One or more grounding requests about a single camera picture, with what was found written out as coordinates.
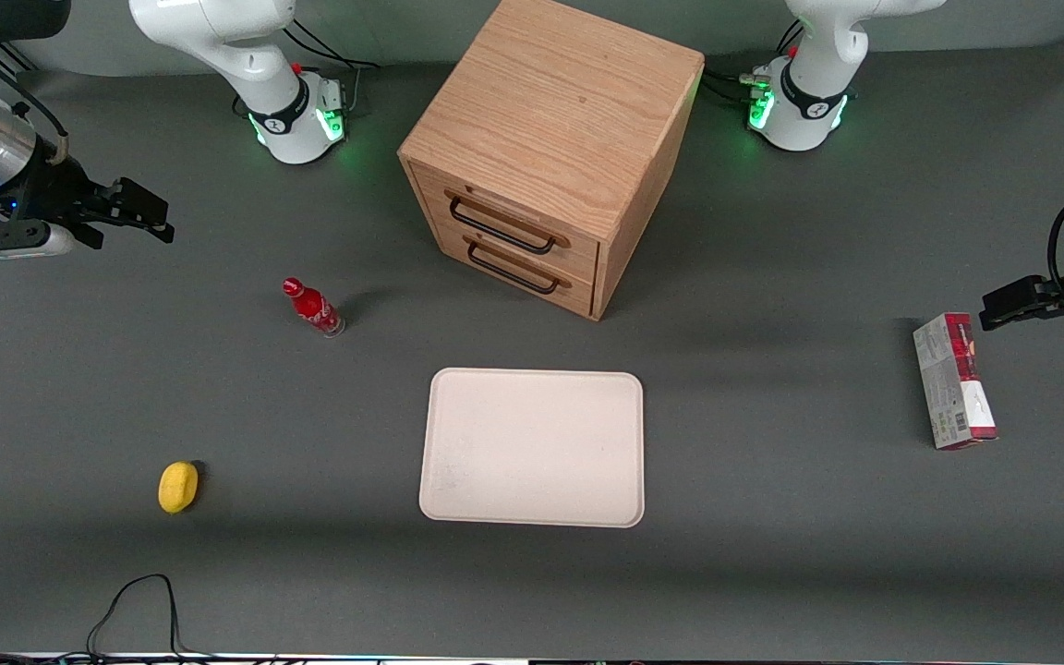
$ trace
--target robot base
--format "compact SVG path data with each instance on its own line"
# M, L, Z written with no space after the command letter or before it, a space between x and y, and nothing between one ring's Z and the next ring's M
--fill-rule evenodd
M343 117L343 89L338 81L327 81L313 72L302 72L300 79L310 88L310 107L298 118L288 134L270 134L256 130L256 139L280 163L303 165L326 154L346 135Z
M780 79L782 68L791 62L786 55L774 59L765 65L754 67L755 76L768 76L769 80ZM794 101L782 93L781 85L766 87L763 96L750 105L750 116L746 127L765 136L766 140L778 148L793 152L803 152L816 148L828 138L828 134L839 127L841 114L848 104L848 96L839 102L835 110L829 111L824 117L807 119Z

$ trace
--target drawer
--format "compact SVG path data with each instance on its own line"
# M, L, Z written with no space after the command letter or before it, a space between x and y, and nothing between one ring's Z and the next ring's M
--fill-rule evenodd
M527 256L556 273L594 282L599 244L546 221L531 211L516 211L448 173L413 164L428 214L439 228L450 228L473 239L505 249L511 256Z
M445 227L438 228L437 232L440 248L455 260L473 266L500 282L511 283L529 294L541 296L569 312L586 317L591 315L594 283L554 273L525 257L516 256L508 248L499 248L491 240L479 240L469 233L452 234Z

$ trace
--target wooden cabinet top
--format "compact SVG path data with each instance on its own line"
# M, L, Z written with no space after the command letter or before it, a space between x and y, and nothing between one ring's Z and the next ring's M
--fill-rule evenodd
M564 4L503 0L400 155L608 239L703 63Z

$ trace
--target bottle cap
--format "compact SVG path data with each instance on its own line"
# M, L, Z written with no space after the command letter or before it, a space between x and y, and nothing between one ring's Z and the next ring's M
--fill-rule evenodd
M303 286L303 283L295 277L287 277L286 281L282 282L282 290L290 298L298 298L298 296L303 295L303 290L306 290L306 286Z

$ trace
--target green led light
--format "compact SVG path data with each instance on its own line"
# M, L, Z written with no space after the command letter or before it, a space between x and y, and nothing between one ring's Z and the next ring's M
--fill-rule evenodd
M844 95L844 99L839 101L839 110L836 111L836 119L831 121L831 128L833 130L839 127L841 118L844 118L844 106L848 105L848 95Z
M338 111L323 111L322 109L314 110L314 117L318 118L318 122L322 126L322 131L326 132L326 137L331 139L331 143L336 143L336 140L343 138L343 114Z
M750 107L750 124L755 130L761 130L761 128L766 127L766 121L769 119L769 111L774 109L774 93L767 92L758 98L757 101L752 103Z
M265 146L265 136L262 136L262 128L256 126L256 121L253 119L253 114L249 114L249 124L252 124L253 131L256 132L256 142Z

